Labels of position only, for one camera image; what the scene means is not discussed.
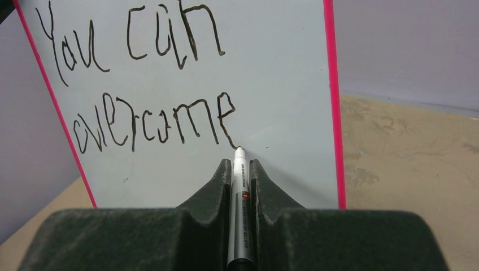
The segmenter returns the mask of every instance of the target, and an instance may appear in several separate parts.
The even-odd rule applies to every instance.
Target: floor
[[[341,110],[348,208],[415,212],[451,270],[479,270],[479,120],[353,97]],[[75,207],[91,207],[81,179],[0,246],[0,270],[50,213]]]

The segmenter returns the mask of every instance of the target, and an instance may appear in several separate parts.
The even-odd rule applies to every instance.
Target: pink whiteboard frame
[[[18,15],[20,16],[21,23],[23,24],[23,28],[25,29],[25,33],[27,34],[28,41],[33,49],[33,53],[35,58],[37,59],[38,66],[40,67],[40,71],[42,73],[43,79],[45,80],[46,86],[48,88],[48,92],[50,93],[51,100],[53,101],[53,105],[55,106],[56,112],[58,117],[60,118],[60,122],[62,123],[63,130],[68,139],[68,144],[73,152],[73,156],[75,158],[75,162],[78,165],[78,169],[80,170],[81,177],[86,187],[86,191],[90,196],[90,200],[92,201],[92,205],[94,208],[97,207],[95,199],[93,197],[92,190],[88,181],[86,179],[85,172],[83,171],[83,167],[80,163],[80,158],[78,157],[78,153],[75,150],[75,146],[73,145],[72,138],[68,132],[67,124],[65,123],[65,119],[63,118],[62,112],[60,111],[60,107],[58,102],[56,101],[55,93],[53,92],[53,88],[51,87],[50,80],[47,77],[45,67],[43,66],[42,60],[40,59],[40,54],[38,53],[37,47],[33,40],[32,34],[30,29],[28,28],[27,21],[23,12],[20,7],[19,0],[14,0],[14,5],[16,10],[18,11]],[[336,153],[336,178],[337,178],[337,185],[338,185],[338,206],[340,209],[346,209],[346,188],[345,188],[345,175],[344,175],[344,164],[343,164],[343,145],[342,145],[342,132],[341,132],[341,108],[339,106],[339,83],[338,83],[338,64],[336,58],[336,35],[334,32],[334,13],[333,13],[333,0],[323,0],[324,5],[324,21],[326,25],[326,47],[328,50],[328,67],[329,67],[329,84],[330,84],[330,96],[331,96],[331,105],[332,105],[332,113],[333,113],[333,134],[334,134],[334,150]]]

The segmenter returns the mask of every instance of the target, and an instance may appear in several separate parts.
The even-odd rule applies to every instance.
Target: marker holder
[[[177,208],[56,212],[19,270],[225,270],[231,171],[222,160]],[[250,176],[258,270],[448,270],[417,215],[305,209],[257,160]]]

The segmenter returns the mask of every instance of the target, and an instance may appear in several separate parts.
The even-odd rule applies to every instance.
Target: silver marker
[[[227,271],[255,269],[249,173],[245,151],[238,147],[234,152],[231,179]]]

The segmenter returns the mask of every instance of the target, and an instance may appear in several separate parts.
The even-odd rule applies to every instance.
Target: wall
[[[1,244],[80,174],[16,11],[0,44]]]
[[[479,111],[478,0],[335,0],[339,86]]]

